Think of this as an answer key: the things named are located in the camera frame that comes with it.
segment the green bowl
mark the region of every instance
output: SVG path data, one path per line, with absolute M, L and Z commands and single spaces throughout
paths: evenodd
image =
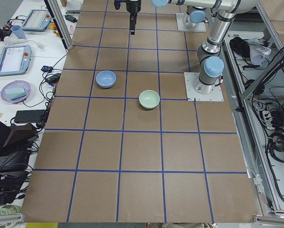
M 139 96 L 140 104 L 147 109 L 155 108 L 160 102 L 160 96 L 153 90 L 144 90 Z

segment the green sponge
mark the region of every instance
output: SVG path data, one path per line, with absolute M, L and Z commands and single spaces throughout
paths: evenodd
M 22 96 L 26 96 L 25 88 L 22 86 L 5 89 L 5 93 L 6 93 L 7 98 L 11 101 L 18 99 Z

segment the electrical equipment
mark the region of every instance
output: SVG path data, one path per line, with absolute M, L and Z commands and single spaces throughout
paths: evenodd
M 32 9 L 26 20 L 23 22 L 24 31 L 44 31 L 51 22 L 51 16 L 48 10 Z
M 22 75 L 29 67 L 31 47 L 4 47 L 0 57 L 0 76 Z

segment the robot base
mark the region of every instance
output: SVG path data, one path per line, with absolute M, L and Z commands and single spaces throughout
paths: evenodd
M 185 15 L 186 13 L 176 13 L 178 31 L 183 31 L 183 32 L 206 32 L 207 31 L 204 22 L 201 22 L 197 24 L 197 26 L 194 26 L 194 27 L 185 26 L 183 24 L 183 19 Z
M 195 84 L 194 82 L 198 80 L 200 73 L 184 73 L 184 78 L 185 78 L 185 86 L 186 86 L 186 95 L 189 101 L 224 101 L 223 100 L 223 95 L 221 92 L 221 87 L 214 86 L 214 89 L 210 90 L 212 91 L 210 94 L 203 95 L 198 93 L 193 85 Z M 203 92 L 205 90 L 208 91 L 209 86 L 202 88 Z

